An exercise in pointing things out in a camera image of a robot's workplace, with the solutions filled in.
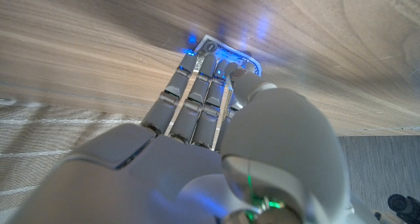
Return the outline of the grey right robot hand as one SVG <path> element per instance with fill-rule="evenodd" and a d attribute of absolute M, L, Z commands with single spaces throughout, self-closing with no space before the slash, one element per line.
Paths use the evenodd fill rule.
<path fill-rule="evenodd" d="M 211 150 L 219 100 L 206 86 L 176 107 L 187 54 L 140 125 L 71 152 L 11 223 L 376 223 L 350 193 L 342 148 L 304 96 L 248 69 L 232 72 L 235 116 Z"/>

